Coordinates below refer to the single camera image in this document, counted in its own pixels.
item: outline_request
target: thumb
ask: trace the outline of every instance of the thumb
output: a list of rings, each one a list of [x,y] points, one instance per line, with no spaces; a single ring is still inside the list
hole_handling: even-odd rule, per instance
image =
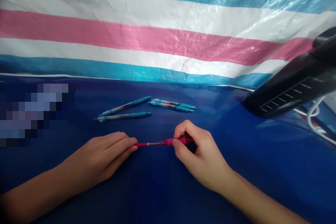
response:
[[[176,157],[187,167],[189,171],[193,170],[198,162],[197,157],[178,139],[173,140]]]

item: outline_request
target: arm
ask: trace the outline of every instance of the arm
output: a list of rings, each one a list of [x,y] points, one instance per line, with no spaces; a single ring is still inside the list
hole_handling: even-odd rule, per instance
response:
[[[55,168],[0,197],[14,223],[29,223],[67,199],[110,178],[138,147],[123,132],[92,138]]]
[[[175,129],[174,138],[187,132],[197,144],[195,154],[179,140],[173,140],[178,159],[205,187],[221,194],[256,224],[307,223],[233,171],[220,153],[210,132],[184,121]]]

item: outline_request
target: left hand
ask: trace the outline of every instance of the left hand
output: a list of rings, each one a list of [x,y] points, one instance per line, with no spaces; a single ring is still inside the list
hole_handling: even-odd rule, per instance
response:
[[[109,179],[138,149],[133,146],[137,142],[124,132],[95,137],[52,170],[69,196],[74,196]]]

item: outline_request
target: hand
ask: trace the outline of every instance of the hand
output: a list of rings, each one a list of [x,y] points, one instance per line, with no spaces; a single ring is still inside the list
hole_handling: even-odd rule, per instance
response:
[[[70,196],[84,192],[109,179],[128,156],[138,149],[138,141],[124,132],[89,140],[53,170]]]
[[[195,154],[176,139],[186,132],[197,144]],[[222,195],[230,192],[237,177],[224,160],[210,132],[186,120],[177,125],[174,138],[173,146],[177,158],[202,185]]]

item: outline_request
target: pink stripe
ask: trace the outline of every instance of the pink stripe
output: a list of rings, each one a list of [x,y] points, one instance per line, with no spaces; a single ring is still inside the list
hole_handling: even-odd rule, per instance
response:
[[[281,44],[9,10],[0,10],[0,37],[152,51],[241,65],[255,65],[268,59],[289,61],[310,50],[312,44],[307,38]]]

